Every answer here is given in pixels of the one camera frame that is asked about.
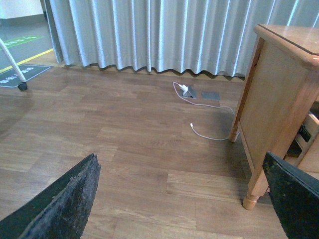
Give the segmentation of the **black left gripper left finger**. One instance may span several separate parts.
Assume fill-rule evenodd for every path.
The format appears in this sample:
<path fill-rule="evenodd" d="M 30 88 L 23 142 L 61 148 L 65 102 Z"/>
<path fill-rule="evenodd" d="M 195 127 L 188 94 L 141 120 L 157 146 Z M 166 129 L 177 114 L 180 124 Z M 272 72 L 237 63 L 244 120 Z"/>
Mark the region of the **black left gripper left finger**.
<path fill-rule="evenodd" d="M 101 166 L 90 154 L 0 222 L 2 239 L 79 239 L 94 203 Z"/>

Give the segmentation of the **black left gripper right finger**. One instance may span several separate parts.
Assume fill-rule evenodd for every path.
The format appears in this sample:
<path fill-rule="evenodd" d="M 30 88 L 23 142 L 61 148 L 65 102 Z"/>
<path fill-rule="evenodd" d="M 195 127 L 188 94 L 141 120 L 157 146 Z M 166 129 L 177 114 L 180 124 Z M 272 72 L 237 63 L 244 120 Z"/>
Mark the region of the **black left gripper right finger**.
<path fill-rule="evenodd" d="M 270 198 L 281 226 L 290 239 L 319 237 L 319 181 L 272 152 L 263 170 Z"/>

